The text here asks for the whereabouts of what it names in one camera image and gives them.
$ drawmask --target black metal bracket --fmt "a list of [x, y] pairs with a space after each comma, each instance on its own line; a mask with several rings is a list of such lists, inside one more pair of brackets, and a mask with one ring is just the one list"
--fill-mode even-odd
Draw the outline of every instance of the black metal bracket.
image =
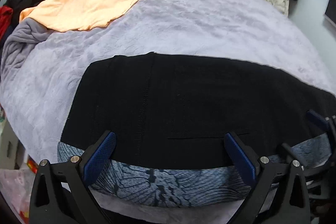
[[[225, 134], [224, 146], [243, 181], [251, 191], [229, 224], [308, 224], [310, 201], [306, 179], [324, 178], [334, 163], [336, 148], [336, 118], [324, 119], [309, 111], [308, 118], [327, 129], [332, 155], [325, 165], [305, 168], [305, 162], [291, 148], [283, 144], [280, 154], [286, 163], [271, 162], [259, 157], [244, 145], [234, 132]], [[50, 164], [41, 161], [33, 185], [30, 203], [30, 224], [110, 224], [110, 219], [92, 196], [88, 186], [96, 181], [115, 147], [115, 135], [106, 131], [82, 156], [74, 155], [68, 162]], [[71, 194], [64, 191], [61, 182], [69, 185]], [[264, 213], [259, 213], [272, 184], [278, 183], [273, 202]], [[320, 197], [327, 198], [327, 188]]]
[[[82, 157], [75, 155], [58, 164], [42, 160], [31, 192], [30, 224], [111, 224], [88, 186], [98, 178], [114, 147], [115, 134], [105, 131]], [[72, 205], [62, 182], [68, 183], [75, 201]]]
[[[229, 146], [232, 148], [232, 139], [236, 143], [240, 142], [235, 133], [229, 132], [224, 138], [226, 148], [229, 148]], [[239, 149], [226, 149], [235, 166], [236, 163], [237, 166], [246, 165], [246, 163], [242, 163], [241, 159], [248, 161], [248, 164], [253, 162], [253, 159], [248, 156], [251, 148], [246, 148], [246, 146], [242, 146]], [[257, 168], [258, 166], [260, 167], [260, 173], [256, 184], [228, 224], [310, 223], [308, 190], [302, 165], [297, 160], [292, 160], [288, 164], [273, 163], [263, 156], [258, 159], [258, 164], [254, 167]], [[273, 183], [279, 183], [279, 186], [271, 207], [266, 213], [259, 215]]]

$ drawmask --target blue clamp pad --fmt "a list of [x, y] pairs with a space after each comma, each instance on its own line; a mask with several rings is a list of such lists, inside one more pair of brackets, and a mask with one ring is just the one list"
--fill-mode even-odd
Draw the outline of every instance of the blue clamp pad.
[[116, 135], [110, 132], [98, 146], [92, 157], [87, 161], [87, 164], [83, 168], [83, 183], [86, 186], [96, 182], [106, 162], [110, 158], [116, 146], [116, 142]]
[[256, 168], [231, 133], [225, 134], [224, 146], [243, 182], [253, 186], [257, 181]]
[[330, 125], [328, 121], [314, 110], [312, 109], [308, 110], [306, 113], [306, 117], [318, 128], [322, 129], [323, 131], [329, 131]]

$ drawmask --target lavender fleece blanket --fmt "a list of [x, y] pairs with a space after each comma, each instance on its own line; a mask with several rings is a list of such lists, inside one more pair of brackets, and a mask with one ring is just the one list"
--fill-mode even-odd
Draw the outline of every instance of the lavender fleece blanket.
[[[336, 90], [309, 40], [264, 0], [140, 0], [106, 28], [65, 33], [28, 18], [5, 42], [0, 102], [33, 159], [57, 162], [64, 124], [90, 63], [152, 51], [247, 60], [283, 69], [329, 92]], [[325, 143], [323, 135], [310, 147], [316, 164], [330, 152], [321, 152], [321, 142]]]

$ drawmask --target silver screw head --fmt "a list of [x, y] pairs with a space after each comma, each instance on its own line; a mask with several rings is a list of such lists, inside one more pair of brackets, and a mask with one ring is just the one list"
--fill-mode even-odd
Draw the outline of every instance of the silver screw head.
[[293, 160], [293, 165], [295, 167], [299, 167], [300, 166], [300, 162], [298, 162], [297, 160]]
[[70, 160], [71, 160], [71, 162], [78, 162], [79, 157], [78, 156], [72, 156]]
[[41, 160], [40, 165], [45, 166], [48, 163], [48, 160]]
[[260, 161], [264, 164], [267, 164], [269, 162], [269, 159], [267, 157], [261, 157]]

